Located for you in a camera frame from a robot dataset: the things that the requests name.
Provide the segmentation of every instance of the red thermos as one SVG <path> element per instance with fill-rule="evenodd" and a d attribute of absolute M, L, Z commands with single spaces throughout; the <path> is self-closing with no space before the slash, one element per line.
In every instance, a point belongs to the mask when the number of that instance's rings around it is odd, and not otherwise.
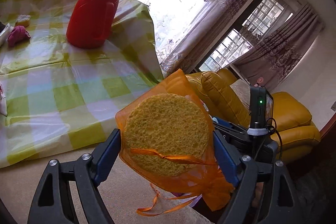
<path fill-rule="evenodd" d="M 110 34 L 119 0 L 78 0 L 72 12 L 68 41 L 80 48 L 101 47 Z"/>

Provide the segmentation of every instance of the sponge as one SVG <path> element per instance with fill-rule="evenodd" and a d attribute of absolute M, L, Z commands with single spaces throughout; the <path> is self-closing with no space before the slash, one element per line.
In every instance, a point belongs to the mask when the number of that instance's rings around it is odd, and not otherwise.
<path fill-rule="evenodd" d="M 15 26 L 19 25 L 23 27 L 28 27 L 30 25 L 30 15 L 19 15 L 15 22 Z"/>
<path fill-rule="evenodd" d="M 200 159 L 209 141 L 201 109 L 183 96 L 159 94 L 143 100 L 129 115 L 123 134 L 126 149 L 155 149 L 162 155 L 191 155 Z M 131 154 L 142 169 L 177 176 L 194 167 L 158 156 Z"/>

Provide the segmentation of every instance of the yellow leather sofa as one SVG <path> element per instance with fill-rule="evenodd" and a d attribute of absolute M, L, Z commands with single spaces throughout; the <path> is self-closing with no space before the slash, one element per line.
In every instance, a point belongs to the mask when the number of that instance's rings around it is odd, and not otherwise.
<path fill-rule="evenodd" d="M 187 75 L 189 83 L 199 98 L 209 108 L 209 114 L 226 121 L 248 127 L 249 111 L 231 89 L 237 78 L 226 68 Z M 287 92 L 276 92 L 273 97 L 273 118 L 283 142 L 282 160 L 285 163 L 297 160 L 320 142 L 320 132 L 311 121 L 308 109 Z M 280 145 L 278 136 L 271 138 Z"/>

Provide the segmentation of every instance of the white wall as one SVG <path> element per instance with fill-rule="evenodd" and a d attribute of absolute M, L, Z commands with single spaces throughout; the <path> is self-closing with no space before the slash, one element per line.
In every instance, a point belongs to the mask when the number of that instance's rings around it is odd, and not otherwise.
<path fill-rule="evenodd" d="M 307 1 L 325 23 L 325 29 L 274 92 L 287 91 L 299 100 L 321 130 L 335 114 L 330 107 L 336 101 L 336 4 L 334 0 Z"/>

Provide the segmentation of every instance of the organza bag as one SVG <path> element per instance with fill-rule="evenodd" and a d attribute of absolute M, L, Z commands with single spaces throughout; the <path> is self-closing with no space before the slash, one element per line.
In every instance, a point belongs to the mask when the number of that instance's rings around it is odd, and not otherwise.
<path fill-rule="evenodd" d="M 194 102 L 204 113 L 204 116 L 207 120 L 209 126 L 209 142 L 205 149 L 205 152 L 202 155 L 201 159 L 196 159 L 190 155 L 161 155 L 159 152 L 153 149 L 137 149 L 137 147 L 126 149 L 123 132 L 125 129 L 127 117 L 130 112 L 140 104 L 144 99 L 162 93 L 174 93 L 186 97 L 188 100 Z M 203 107 L 203 103 L 200 101 L 198 96 L 192 90 L 187 78 L 185 77 L 182 70 L 178 70 L 175 73 L 169 75 L 157 86 L 143 94 L 141 97 L 136 99 L 134 102 L 126 106 L 124 109 L 120 110 L 116 116 L 116 121 L 119 129 L 121 130 L 121 151 L 119 153 L 120 158 L 128 166 L 130 166 L 135 172 L 149 180 L 154 185 L 164 189 L 168 192 L 176 193 L 190 193 L 187 196 L 180 196 L 171 199 L 182 199 L 182 198 L 191 198 L 197 197 L 198 195 L 203 196 L 204 201 L 209 206 L 212 211 L 219 210 L 223 208 L 228 201 L 230 200 L 231 193 L 233 191 L 233 185 L 227 182 L 222 174 L 221 170 L 218 168 L 214 157 L 214 148 L 213 148 L 213 124 L 209 114 L 206 112 Z M 175 163 L 180 164 L 195 164 L 195 166 L 180 175 L 171 177 L 171 176 L 161 176 L 158 174 L 150 173 L 142 168 L 140 168 L 131 158 L 131 154 L 142 154 L 142 155 L 152 155 L 159 156 L 162 159 L 170 160 Z M 152 186 L 156 191 L 156 197 L 154 198 L 154 204 L 159 196 L 158 191 Z M 177 209 L 180 209 L 193 200 L 189 200 L 175 208 L 172 208 L 167 212 L 172 212 Z M 144 213 L 149 211 L 152 207 L 149 208 L 140 208 L 137 210 L 138 214 L 145 216 L 153 216 L 157 214 L 148 214 Z"/>

